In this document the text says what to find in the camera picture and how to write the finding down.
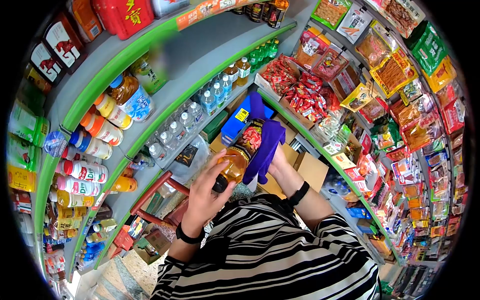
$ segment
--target blue bottle cap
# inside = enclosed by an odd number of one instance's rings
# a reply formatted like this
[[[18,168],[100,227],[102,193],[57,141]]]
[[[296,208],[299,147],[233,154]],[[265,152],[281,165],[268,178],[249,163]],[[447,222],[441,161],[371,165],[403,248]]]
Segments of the blue bottle cap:
[[[119,86],[121,84],[121,81],[123,80],[123,76],[120,74],[118,75],[117,78],[115,78],[112,83],[110,83],[110,87],[112,88],[116,88],[117,86]]]

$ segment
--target purple cloth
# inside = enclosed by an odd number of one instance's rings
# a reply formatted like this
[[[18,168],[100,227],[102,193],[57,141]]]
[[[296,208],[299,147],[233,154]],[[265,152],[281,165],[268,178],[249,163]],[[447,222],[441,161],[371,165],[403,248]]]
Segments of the purple cloth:
[[[285,143],[285,128],[280,122],[265,117],[262,96],[257,92],[250,93],[250,119],[254,118],[265,121],[262,127],[262,143],[245,170],[242,181],[249,184],[258,173],[258,182],[266,184],[268,180],[265,175],[272,163],[278,142],[282,145]]]

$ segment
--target black wristband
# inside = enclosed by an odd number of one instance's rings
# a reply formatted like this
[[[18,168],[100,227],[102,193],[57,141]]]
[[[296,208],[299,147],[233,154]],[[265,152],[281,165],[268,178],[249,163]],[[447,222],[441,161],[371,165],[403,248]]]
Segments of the black wristband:
[[[177,226],[177,231],[175,233],[177,234],[177,239],[182,240],[187,244],[198,244],[205,237],[205,230],[203,228],[202,228],[202,232],[200,233],[200,236],[198,236],[197,238],[191,238],[187,236],[185,233],[183,233],[183,230],[181,230],[181,222]]]
[[[305,194],[308,192],[308,189],[310,188],[310,185],[308,182],[304,181],[303,185],[301,188],[293,194],[288,200],[288,204],[291,207],[297,206],[300,200],[305,196]]]

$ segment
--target white bottle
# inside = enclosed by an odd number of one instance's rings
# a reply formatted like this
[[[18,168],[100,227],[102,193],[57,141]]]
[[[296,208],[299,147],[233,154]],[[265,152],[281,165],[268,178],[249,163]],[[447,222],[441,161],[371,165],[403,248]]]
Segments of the white bottle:
[[[63,160],[58,163],[55,172],[63,171],[66,175],[81,180],[105,183],[108,179],[108,169],[102,165],[89,165],[87,162],[77,160]]]
[[[223,99],[224,101],[226,101],[228,98],[230,98],[230,95],[232,94],[232,81],[230,81],[228,75],[223,75],[222,88]]]
[[[165,148],[170,150],[175,150],[179,142],[173,137],[173,134],[170,131],[164,131],[160,135],[160,141],[165,145]]]
[[[173,121],[171,124],[170,124],[170,129],[169,131],[173,134],[173,136],[177,139],[177,140],[181,140],[184,136],[185,136],[185,130],[183,128],[183,125],[176,122],[176,121]]]
[[[223,105],[223,100],[225,100],[223,95],[223,88],[220,87],[220,83],[216,82],[212,89],[210,90],[210,94],[215,97],[216,107],[220,108]]]
[[[101,190],[100,184],[97,182],[80,180],[72,176],[58,176],[57,188],[71,194],[82,196],[97,196]]]
[[[207,116],[211,116],[215,113],[216,109],[216,101],[215,97],[210,94],[210,91],[205,91],[204,95],[202,96],[202,106],[204,107],[205,113]]]
[[[162,160],[167,156],[167,152],[165,149],[160,145],[159,142],[155,142],[148,147],[148,152],[150,152],[150,155],[153,158],[156,158],[158,160]]]
[[[182,113],[180,117],[180,123],[185,127],[187,132],[193,132],[197,128],[197,123],[193,119],[192,115],[188,112]]]
[[[199,123],[204,119],[204,110],[196,102],[192,102],[188,108],[188,113],[192,115],[195,123]]]

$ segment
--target white label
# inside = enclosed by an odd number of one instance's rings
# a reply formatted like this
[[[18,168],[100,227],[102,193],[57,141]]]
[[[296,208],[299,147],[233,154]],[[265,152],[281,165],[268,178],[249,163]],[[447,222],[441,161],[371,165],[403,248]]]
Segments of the white label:
[[[32,56],[30,57],[32,62],[42,71],[42,73],[54,82],[57,75],[60,73],[60,66],[53,60],[50,56],[50,53],[47,51],[45,46],[40,43],[33,50]]]
[[[46,40],[67,67],[71,67],[73,63],[75,63],[75,59],[80,57],[80,53],[73,45],[72,40],[60,21],[56,22],[50,28]]]

